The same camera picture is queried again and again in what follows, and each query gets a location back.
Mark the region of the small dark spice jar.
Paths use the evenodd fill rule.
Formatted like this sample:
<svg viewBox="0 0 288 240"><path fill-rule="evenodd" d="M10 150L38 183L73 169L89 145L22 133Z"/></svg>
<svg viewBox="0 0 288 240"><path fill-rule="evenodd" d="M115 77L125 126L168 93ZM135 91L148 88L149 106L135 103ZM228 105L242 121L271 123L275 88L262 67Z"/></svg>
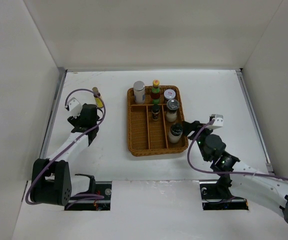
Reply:
<svg viewBox="0 0 288 240"><path fill-rule="evenodd" d="M152 119L154 121L157 121L159 119L160 106L158 104L154 104L151 108L151 113L152 113Z"/></svg>

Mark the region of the salt shaker silver cap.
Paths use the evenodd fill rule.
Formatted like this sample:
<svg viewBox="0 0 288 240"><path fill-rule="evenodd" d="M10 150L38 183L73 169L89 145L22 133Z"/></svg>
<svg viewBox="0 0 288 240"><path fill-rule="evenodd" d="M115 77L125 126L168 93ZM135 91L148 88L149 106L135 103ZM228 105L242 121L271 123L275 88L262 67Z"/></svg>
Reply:
<svg viewBox="0 0 288 240"><path fill-rule="evenodd" d="M180 103L176 99L170 99L166 103L166 120L170 123L177 119L177 111L180 108Z"/></svg>

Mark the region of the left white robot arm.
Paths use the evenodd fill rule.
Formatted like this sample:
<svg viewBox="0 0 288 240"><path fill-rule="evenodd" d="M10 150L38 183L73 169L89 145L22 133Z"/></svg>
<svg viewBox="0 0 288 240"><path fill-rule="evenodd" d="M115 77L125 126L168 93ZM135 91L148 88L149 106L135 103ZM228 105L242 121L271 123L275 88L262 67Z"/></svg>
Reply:
<svg viewBox="0 0 288 240"><path fill-rule="evenodd" d="M96 194L93 175L70 173L69 165L88 148L99 131L98 108L94 104L78 104L80 112L67 121L73 126L69 138L52 155L33 164L31 186L25 196L28 204L66 206L71 198L101 199Z"/></svg>

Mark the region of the jar with red white lid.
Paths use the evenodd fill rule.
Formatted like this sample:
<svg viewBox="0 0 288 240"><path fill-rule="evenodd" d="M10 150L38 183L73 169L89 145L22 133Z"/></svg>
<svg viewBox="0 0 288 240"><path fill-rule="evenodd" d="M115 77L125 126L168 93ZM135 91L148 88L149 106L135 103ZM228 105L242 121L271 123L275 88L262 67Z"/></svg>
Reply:
<svg viewBox="0 0 288 240"><path fill-rule="evenodd" d="M163 93L164 102L167 103L169 100L173 100L176 97L176 92L173 89L166 89Z"/></svg>

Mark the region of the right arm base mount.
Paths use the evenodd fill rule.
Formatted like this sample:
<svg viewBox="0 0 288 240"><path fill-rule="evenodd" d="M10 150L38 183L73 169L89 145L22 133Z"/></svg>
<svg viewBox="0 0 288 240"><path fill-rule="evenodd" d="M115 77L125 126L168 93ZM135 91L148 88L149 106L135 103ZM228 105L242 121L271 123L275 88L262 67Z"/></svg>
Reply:
<svg viewBox="0 0 288 240"><path fill-rule="evenodd" d="M249 210L249 204L245 198L231 194L225 178L201 180L199 188L204 211Z"/></svg>

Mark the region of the red sauce bottle green label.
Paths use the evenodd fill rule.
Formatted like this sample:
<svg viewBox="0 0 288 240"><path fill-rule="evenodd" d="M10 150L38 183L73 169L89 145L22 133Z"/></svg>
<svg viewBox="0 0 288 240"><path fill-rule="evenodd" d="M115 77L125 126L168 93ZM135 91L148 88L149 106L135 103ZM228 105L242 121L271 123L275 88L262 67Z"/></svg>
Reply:
<svg viewBox="0 0 288 240"><path fill-rule="evenodd" d="M158 79L155 79L152 82L152 88L151 88L151 93L150 93L151 101L153 104L160 104L160 81Z"/></svg>

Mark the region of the white bottle black cap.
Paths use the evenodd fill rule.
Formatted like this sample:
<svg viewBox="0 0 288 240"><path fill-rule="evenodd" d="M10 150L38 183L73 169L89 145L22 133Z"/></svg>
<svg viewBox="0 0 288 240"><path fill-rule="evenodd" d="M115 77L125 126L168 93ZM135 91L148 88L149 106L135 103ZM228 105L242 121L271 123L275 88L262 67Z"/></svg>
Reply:
<svg viewBox="0 0 288 240"><path fill-rule="evenodd" d="M175 123L171 125L169 132L168 132L168 140L176 144L179 142L181 136L183 134L183 126L180 123Z"/></svg>

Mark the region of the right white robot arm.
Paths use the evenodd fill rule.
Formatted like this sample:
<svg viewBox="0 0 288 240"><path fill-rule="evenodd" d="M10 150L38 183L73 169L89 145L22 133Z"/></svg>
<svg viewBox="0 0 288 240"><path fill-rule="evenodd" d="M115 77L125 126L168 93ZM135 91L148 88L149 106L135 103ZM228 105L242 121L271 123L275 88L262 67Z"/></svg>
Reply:
<svg viewBox="0 0 288 240"><path fill-rule="evenodd" d="M288 178L265 174L226 151L226 144L213 134L218 120L182 122L183 135L198 145L202 159L210 162L208 174L219 176L216 192L222 198L240 197L261 205L288 224Z"/></svg>

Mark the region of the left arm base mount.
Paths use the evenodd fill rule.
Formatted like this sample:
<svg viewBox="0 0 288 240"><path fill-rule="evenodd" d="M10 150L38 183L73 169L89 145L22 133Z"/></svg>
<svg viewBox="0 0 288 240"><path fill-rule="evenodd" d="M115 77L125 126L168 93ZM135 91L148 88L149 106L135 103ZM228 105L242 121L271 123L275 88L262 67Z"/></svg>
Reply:
<svg viewBox="0 0 288 240"><path fill-rule="evenodd" d="M110 211L112 182L96 181L93 175L76 174L65 211Z"/></svg>

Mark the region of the white jar silver lid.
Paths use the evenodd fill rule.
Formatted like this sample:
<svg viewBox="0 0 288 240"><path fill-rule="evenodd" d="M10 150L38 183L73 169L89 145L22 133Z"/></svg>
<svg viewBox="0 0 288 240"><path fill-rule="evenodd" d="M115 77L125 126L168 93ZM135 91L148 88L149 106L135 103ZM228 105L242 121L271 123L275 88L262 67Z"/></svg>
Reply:
<svg viewBox="0 0 288 240"><path fill-rule="evenodd" d="M133 84L133 94L136 104L142 105L145 103L145 84L142 81L136 81Z"/></svg>

